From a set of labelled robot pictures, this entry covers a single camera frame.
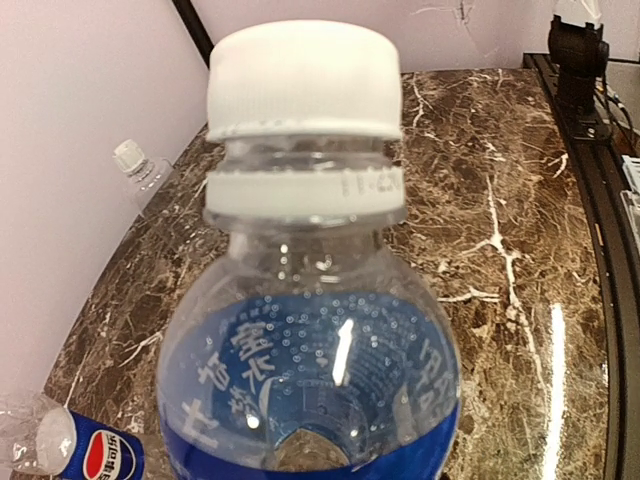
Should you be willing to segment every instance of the black metal rail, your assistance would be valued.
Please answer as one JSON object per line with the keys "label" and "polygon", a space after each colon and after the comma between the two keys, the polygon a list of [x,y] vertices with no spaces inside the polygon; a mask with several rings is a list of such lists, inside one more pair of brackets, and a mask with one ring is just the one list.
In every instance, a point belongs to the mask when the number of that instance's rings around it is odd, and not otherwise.
{"label": "black metal rail", "polygon": [[193,3],[191,3],[191,0],[172,0],[172,2],[198,52],[200,52],[202,60],[209,68],[209,56],[213,50],[213,42],[207,33],[207,29],[204,28],[204,24]]}
{"label": "black metal rail", "polygon": [[609,359],[609,424],[604,478],[640,479],[640,256],[620,192],[620,155],[597,115],[579,118],[555,101],[558,72],[547,55],[525,55],[535,69],[578,179],[596,252]]}

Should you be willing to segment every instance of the clear plastic bottle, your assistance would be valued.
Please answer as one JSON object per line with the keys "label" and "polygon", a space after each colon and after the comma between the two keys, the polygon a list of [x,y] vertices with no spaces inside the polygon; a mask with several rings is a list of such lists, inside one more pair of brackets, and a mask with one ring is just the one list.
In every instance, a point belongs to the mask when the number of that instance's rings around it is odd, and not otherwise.
{"label": "clear plastic bottle", "polygon": [[0,466],[67,480],[169,480],[159,437],[134,437],[42,393],[0,396]]}
{"label": "clear plastic bottle", "polygon": [[145,208],[173,173],[166,158],[148,158],[133,140],[125,140],[113,152],[118,168],[127,176],[127,194],[144,216]]}
{"label": "clear plastic bottle", "polygon": [[401,136],[397,51],[360,27],[281,22],[220,42],[211,69],[226,158],[205,215],[230,241],[162,346],[178,477],[434,478],[460,370],[437,301],[380,233],[405,215],[383,154]]}

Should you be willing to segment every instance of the marble table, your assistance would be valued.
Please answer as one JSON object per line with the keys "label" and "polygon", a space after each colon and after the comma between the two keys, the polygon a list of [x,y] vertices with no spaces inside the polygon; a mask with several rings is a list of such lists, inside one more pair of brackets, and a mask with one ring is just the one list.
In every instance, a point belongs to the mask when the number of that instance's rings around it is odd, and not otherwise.
{"label": "marble table", "polygon": [[[449,314],[463,410],[446,476],[601,479],[607,430],[602,301],[576,180],[535,73],[405,74],[409,216],[391,248]],[[226,247],[201,219],[222,157],[200,133],[87,300],[46,392],[157,435],[154,372],[171,312]]]}

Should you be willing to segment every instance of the red white and blue logo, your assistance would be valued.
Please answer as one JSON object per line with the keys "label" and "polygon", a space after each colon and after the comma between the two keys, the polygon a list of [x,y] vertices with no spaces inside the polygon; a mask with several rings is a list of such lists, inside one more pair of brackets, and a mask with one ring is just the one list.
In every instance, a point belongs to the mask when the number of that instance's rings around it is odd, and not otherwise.
{"label": "red white and blue logo", "polygon": [[136,456],[120,435],[97,430],[89,441],[83,472],[87,480],[127,480],[136,471]]}

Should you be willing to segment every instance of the brown marble surface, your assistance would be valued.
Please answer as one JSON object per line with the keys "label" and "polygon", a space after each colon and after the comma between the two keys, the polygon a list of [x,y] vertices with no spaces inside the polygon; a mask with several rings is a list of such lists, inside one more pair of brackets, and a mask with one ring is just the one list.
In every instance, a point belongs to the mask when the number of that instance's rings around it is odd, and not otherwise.
{"label": "brown marble surface", "polygon": [[[464,397],[451,479],[600,479],[607,357],[594,253],[571,165],[531,71],[404,76],[409,217],[391,248],[440,296]],[[46,391],[157,435],[154,372],[176,304],[226,247],[201,220],[222,148],[198,135],[179,177],[109,262]]]}

